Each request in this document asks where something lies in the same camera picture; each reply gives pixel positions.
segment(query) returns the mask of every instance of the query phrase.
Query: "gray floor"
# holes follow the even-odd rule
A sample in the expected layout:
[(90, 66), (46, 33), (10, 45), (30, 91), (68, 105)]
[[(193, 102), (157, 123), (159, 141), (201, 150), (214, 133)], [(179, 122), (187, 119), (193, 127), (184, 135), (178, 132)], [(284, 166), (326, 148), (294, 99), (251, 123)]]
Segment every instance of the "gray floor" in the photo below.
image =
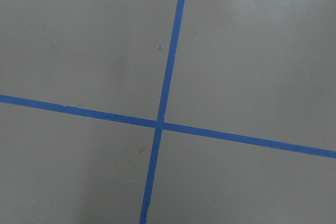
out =
[[(176, 1), (0, 0), (0, 94), (156, 120)], [(336, 150), (334, 17), (335, 0), (186, 0), (165, 121)], [(154, 129), (0, 111), (1, 224), (139, 222)], [(335, 169), (164, 131), (148, 224), (335, 223)]]

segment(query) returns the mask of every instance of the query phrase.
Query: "blue tape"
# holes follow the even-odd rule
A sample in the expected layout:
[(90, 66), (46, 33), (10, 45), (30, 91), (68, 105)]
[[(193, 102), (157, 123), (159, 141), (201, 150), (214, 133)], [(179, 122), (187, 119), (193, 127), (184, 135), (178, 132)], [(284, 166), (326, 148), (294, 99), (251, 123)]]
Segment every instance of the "blue tape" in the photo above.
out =
[(176, 49), (177, 49), (177, 43), (179, 40), (184, 1), (185, 0), (177, 0), (177, 5), (176, 5), (172, 37), (171, 37), (170, 46), (169, 46), (166, 71), (164, 74), (164, 79), (163, 79), (163, 84), (162, 84), (158, 117), (156, 121), (152, 152), (151, 152), (151, 157), (149, 160), (145, 192), (143, 195), (143, 202), (142, 202), (141, 213), (140, 213), (140, 222), (139, 222), (140, 224), (146, 224), (147, 222), (147, 210), (150, 205), (151, 197), (152, 197), (154, 173), (156, 169), (156, 163), (158, 161), (157, 156), (159, 154), (159, 147), (160, 147), (160, 141), (161, 141), (161, 135), (162, 135), (163, 123), (164, 123), (164, 115), (165, 115), (166, 108), (167, 108), (169, 89), (170, 89), (170, 84), (172, 80), (173, 68), (174, 68), (175, 54), (176, 54)]
[[(96, 118), (96, 119), (103, 119), (103, 120), (120, 122), (120, 123), (145, 126), (145, 127), (150, 127), (150, 128), (156, 127), (156, 121), (153, 121), (153, 120), (134, 118), (131, 116), (118, 115), (118, 114), (100, 112), (100, 111), (95, 111), (95, 110), (81, 109), (81, 108), (76, 108), (76, 107), (71, 107), (71, 106), (63, 106), (60, 104), (40, 102), (40, 101), (23, 99), (23, 98), (18, 98), (18, 97), (10, 97), (10, 96), (1, 95), (1, 94), (0, 94), (0, 102), (25, 106), (29, 108), (55, 111), (55, 112), (60, 112), (60, 113), (65, 113), (65, 114), (85, 116), (88, 118)], [(197, 135), (197, 136), (211, 137), (211, 138), (227, 140), (227, 141), (232, 141), (232, 142), (237, 142), (237, 143), (258, 145), (262, 147), (274, 148), (274, 149), (290, 151), (290, 152), (298, 152), (298, 153), (304, 153), (304, 154), (315, 155), (315, 156), (336, 158), (335, 151), (324, 150), (324, 149), (308, 147), (308, 146), (303, 146), (303, 145), (271, 141), (271, 140), (266, 140), (266, 139), (261, 139), (261, 138), (256, 138), (256, 137), (242, 136), (242, 135), (236, 135), (236, 134), (225, 133), (225, 132), (220, 132), (220, 131), (212, 131), (212, 130), (190, 127), (190, 126), (179, 125), (179, 124), (173, 124), (173, 123), (163, 123), (160, 128), (161, 128), (161, 133), (162, 133), (162, 130), (167, 130), (167, 131), (174, 131), (174, 132), (186, 133), (186, 134)], [(157, 149), (155, 149), (155, 151), (157, 152), (159, 150), (158, 145), (155, 145), (155, 147), (157, 147)]]
[(261, 139), (261, 138), (256, 138), (256, 137), (250, 137), (250, 136), (241, 136), (241, 135), (236, 135), (236, 134), (231, 134), (231, 133), (211, 131), (211, 130), (200, 129), (200, 128), (195, 128), (195, 127), (190, 127), (190, 126), (173, 124), (173, 123), (164, 123), (163, 129), (168, 130), (168, 131), (175, 131), (175, 132), (181, 132), (181, 133), (186, 133), (186, 134), (217, 138), (217, 139), (227, 140), (227, 141), (232, 141), (232, 142), (237, 142), (237, 143), (258, 145), (262, 147), (274, 148), (274, 149), (279, 149), (279, 150), (284, 150), (284, 151), (336, 158), (335, 151), (313, 148), (313, 147), (297, 145), (297, 144), (289, 144), (289, 143), (271, 141), (271, 140), (266, 140), (266, 139)]
[(131, 116), (118, 115), (106, 112), (100, 112), (95, 110), (86, 110), (71, 106), (63, 106), (60, 104), (48, 103), (48, 102), (40, 102), (35, 100), (23, 99), (18, 97), (9, 97), (7, 95), (0, 95), (0, 102), (15, 104), (26, 106), (30, 108), (42, 109), (55, 111), (65, 114), (86, 116), (88, 118), (97, 118), (108, 121), (120, 122), (120, 123), (128, 123), (133, 125), (145, 126), (150, 128), (155, 128), (156, 122), (153, 120), (142, 119), (142, 118), (133, 118)]

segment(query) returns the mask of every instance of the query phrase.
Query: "gray surface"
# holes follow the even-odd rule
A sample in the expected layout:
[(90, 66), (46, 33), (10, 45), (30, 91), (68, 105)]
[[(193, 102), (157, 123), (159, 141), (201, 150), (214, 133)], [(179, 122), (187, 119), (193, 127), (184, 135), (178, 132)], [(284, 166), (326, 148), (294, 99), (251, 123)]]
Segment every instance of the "gray surface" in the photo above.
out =
[(176, 0), (0, 2), (1, 94), (156, 119)]
[(138, 223), (153, 129), (0, 111), (0, 223)]
[(332, 224), (335, 164), (165, 131), (148, 224)]
[[(0, 0), (0, 94), (156, 119), (176, 1)], [(186, 0), (165, 120), (336, 149), (335, 12)], [(1, 224), (139, 222), (153, 129), (0, 112)], [(164, 131), (148, 224), (334, 224), (335, 169)]]
[(335, 3), (186, 0), (165, 120), (336, 149)]

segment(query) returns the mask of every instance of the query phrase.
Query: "water droplet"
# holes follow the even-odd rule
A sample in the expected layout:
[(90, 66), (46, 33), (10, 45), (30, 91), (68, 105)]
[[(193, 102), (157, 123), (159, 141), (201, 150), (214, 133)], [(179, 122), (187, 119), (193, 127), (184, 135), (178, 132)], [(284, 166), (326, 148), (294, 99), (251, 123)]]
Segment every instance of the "water droplet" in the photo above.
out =
[(144, 147), (138, 148), (138, 153), (139, 154), (143, 154), (144, 152), (145, 152), (145, 148)]

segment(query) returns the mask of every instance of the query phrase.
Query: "floor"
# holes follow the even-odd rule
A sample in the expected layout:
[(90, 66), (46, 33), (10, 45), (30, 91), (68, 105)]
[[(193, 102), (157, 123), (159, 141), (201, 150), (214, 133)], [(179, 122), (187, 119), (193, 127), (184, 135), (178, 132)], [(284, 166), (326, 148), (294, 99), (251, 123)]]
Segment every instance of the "floor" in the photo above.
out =
[(0, 223), (335, 223), (335, 0), (0, 3)]

